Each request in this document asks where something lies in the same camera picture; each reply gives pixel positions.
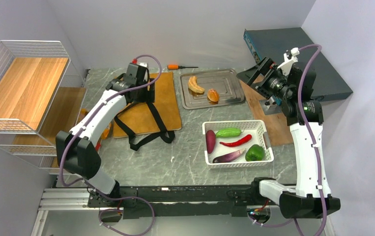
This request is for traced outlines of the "round glazed bread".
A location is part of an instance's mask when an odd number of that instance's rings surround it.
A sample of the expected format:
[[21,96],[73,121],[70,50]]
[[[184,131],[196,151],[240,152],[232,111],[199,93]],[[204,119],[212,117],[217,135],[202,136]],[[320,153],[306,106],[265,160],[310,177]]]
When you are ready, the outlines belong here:
[[211,88],[207,92],[207,98],[209,101],[216,103],[219,101],[220,96],[219,96],[219,93],[215,89]]

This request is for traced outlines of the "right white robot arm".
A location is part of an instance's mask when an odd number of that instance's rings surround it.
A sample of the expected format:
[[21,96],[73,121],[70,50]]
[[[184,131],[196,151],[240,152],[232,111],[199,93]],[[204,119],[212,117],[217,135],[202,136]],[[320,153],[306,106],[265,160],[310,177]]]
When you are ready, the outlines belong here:
[[265,57],[237,78],[264,98],[274,96],[281,100],[296,156],[295,187],[258,177],[254,180],[257,186],[249,192],[252,202],[262,204],[270,199],[287,219],[320,219],[340,210],[341,201],[332,196],[323,167],[323,109],[319,101],[311,98],[316,73],[294,65],[285,69]]

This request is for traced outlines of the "purple sweet potato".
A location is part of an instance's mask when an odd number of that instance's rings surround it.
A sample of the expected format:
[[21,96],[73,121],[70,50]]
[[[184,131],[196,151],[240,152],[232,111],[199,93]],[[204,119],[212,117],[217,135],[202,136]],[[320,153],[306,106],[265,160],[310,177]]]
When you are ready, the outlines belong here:
[[206,141],[206,151],[208,154],[211,154],[214,151],[216,144],[216,134],[213,130],[208,130],[205,134]]

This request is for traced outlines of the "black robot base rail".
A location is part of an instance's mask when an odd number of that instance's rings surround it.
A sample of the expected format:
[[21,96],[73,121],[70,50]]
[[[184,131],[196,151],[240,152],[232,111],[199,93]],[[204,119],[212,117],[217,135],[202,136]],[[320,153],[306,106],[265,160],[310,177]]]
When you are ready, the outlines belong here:
[[108,200],[86,188],[52,188],[43,192],[39,210],[119,209],[119,216],[107,212],[109,222],[165,216],[229,215],[251,216],[266,223],[274,204],[256,196],[250,185],[122,186],[122,200]]

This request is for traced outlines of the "long croissant bread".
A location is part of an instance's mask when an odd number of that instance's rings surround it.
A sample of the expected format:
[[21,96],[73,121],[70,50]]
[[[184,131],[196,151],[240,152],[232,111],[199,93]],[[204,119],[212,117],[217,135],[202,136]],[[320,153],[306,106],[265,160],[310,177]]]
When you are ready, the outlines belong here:
[[194,93],[199,93],[202,94],[204,93],[205,89],[203,87],[200,87],[197,83],[197,77],[196,76],[191,76],[188,80],[188,88],[194,92]]

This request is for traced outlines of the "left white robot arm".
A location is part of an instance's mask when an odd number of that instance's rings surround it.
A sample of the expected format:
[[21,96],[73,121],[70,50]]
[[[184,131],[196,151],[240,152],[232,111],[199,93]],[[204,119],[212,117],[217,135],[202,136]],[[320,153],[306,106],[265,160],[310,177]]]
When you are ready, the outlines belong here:
[[107,83],[99,101],[77,125],[68,132],[58,132],[56,152],[59,179],[64,186],[68,185],[63,177],[67,171],[100,193],[105,205],[112,207],[119,202],[120,185],[102,170],[95,146],[119,111],[146,98],[151,82],[147,63],[129,63],[125,73]]

